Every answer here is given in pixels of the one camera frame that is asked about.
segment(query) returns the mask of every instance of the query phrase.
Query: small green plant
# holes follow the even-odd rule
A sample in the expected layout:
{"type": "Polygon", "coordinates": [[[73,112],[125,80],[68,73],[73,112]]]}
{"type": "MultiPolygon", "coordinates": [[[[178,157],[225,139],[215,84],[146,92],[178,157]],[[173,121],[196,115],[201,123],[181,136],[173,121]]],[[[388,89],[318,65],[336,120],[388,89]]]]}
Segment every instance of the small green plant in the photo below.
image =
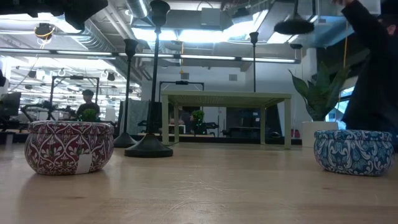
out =
{"type": "Polygon", "coordinates": [[[293,75],[293,84],[298,93],[304,98],[307,111],[314,121],[324,121],[326,115],[336,106],[341,87],[348,76],[348,68],[341,69],[333,81],[330,81],[329,69],[322,62],[318,68],[317,81],[307,84],[293,75]]]}
{"type": "Polygon", "coordinates": [[[201,110],[196,110],[192,112],[192,116],[195,121],[203,122],[203,120],[205,119],[205,112],[201,110]]]}
{"type": "Polygon", "coordinates": [[[79,121],[86,121],[86,122],[96,122],[96,111],[94,109],[87,109],[84,110],[83,113],[79,116],[79,121]]]}

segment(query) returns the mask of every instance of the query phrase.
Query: person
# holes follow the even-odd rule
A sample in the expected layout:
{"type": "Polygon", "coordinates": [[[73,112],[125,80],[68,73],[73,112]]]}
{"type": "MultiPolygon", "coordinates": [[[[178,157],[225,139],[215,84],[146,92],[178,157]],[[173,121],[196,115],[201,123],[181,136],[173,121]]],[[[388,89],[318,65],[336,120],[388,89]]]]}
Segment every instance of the person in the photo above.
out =
{"type": "Polygon", "coordinates": [[[79,117],[85,110],[93,109],[96,111],[96,116],[98,117],[100,115],[100,107],[96,103],[92,102],[94,92],[92,92],[91,90],[85,90],[82,92],[82,94],[83,99],[86,103],[79,106],[76,115],[79,117]]]}
{"type": "Polygon", "coordinates": [[[398,134],[398,17],[372,16],[358,0],[332,0],[369,50],[342,121],[347,129],[398,134]]]}

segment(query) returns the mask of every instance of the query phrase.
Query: desk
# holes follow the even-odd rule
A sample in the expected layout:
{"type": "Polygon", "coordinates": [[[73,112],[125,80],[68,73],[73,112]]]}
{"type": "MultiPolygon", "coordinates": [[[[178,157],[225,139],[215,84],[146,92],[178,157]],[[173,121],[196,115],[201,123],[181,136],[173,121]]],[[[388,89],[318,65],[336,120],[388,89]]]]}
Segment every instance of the desk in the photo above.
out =
{"type": "MultiPolygon", "coordinates": [[[[214,106],[230,108],[260,108],[261,125],[260,141],[266,143],[266,108],[280,102],[285,103],[285,148],[290,149],[291,132],[291,94],[284,93],[245,93],[245,92],[216,92],[216,91],[174,91],[164,90],[162,95],[162,135],[163,143],[169,144],[169,108],[174,106],[174,117],[178,118],[179,106],[214,106]]],[[[175,132],[175,142],[179,142],[179,133],[175,132]]]]}

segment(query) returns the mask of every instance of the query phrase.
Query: ceiling light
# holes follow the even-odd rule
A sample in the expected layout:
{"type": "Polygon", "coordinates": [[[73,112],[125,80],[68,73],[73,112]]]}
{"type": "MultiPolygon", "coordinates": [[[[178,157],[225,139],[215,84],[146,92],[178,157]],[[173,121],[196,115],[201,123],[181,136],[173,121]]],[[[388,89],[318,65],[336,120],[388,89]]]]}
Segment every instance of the ceiling light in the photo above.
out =
{"type": "MultiPolygon", "coordinates": [[[[242,61],[252,62],[253,58],[243,57],[242,61]]],[[[256,58],[256,62],[272,62],[272,63],[296,63],[294,59],[283,59],[283,58],[256,58]]]]}
{"type": "Polygon", "coordinates": [[[212,55],[181,55],[181,58],[187,58],[187,59],[235,60],[235,57],[212,56],[212,55]]]}
{"type": "Polygon", "coordinates": [[[319,16],[318,16],[318,15],[315,15],[315,16],[313,16],[313,17],[310,19],[310,22],[314,23],[318,18],[319,18],[319,16]]]}
{"type": "MultiPolygon", "coordinates": [[[[156,33],[154,30],[132,28],[132,32],[137,37],[137,39],[146,40],[146,41],[156,40],[156,33]]],[[[175,35],[174,30],[162,29],[162,33],[159,34],[159,40],[176,40],[176,39],[177,36],[175,35]]]]}
{"type": "Polygon", "coordinates": [[[35,70],[29,71],[27,76],[29,78],[36,78],[36,71],[35,70]]]}
{"type": "Polygon", "coordinates": [[[72,51],[72,50],[58,50],[58,54],[66,55],[98,55],[98,56],[112,56],[111,52],[85,52],[85,51],[72,51]]]}
{"type": "Polygon", "coordinates": [[[108,72],[108,80],[111,82],[113,82],[115,80],[114,72],[108,72]]]}
{"type": "Polygon", "coordinates": [[[294,35],[294,36],[292,36],[292,37],[288,40],[288,43],[292,43],[292,42],[295,41],[298,37],[299,37],[299,35],[294,35]]]}
{"type": "Polygon", "coordinates": [[[36,50],[36,49],[8,49],[8,48],[0,48],[0,52],[27,53],[27,54],[51,54],[51,52],[49,50],[36,50]]]}
{"type": "Polygon", "coordinates": [[[291,35],[280,34],[278,32],[274,32],[267,44],[284,44],[291,38],[291,35]]]}
{"type": "Polygon", "coordinates": [[[191,43],[219,43],[227,41],[229,37],[219,30],[183,30],[179,40],[191,43]]]}

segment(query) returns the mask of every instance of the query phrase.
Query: white label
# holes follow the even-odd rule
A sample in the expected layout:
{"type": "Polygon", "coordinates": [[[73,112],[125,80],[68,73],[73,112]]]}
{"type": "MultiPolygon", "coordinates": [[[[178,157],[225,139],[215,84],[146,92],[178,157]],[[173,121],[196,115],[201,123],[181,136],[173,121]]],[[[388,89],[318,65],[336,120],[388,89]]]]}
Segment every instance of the white label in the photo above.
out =
{"type": "Polygon", "coordinates": [[[86,174],[90,170],[92,154],[79,155],[79,162],[75,174],[86,174]]]}

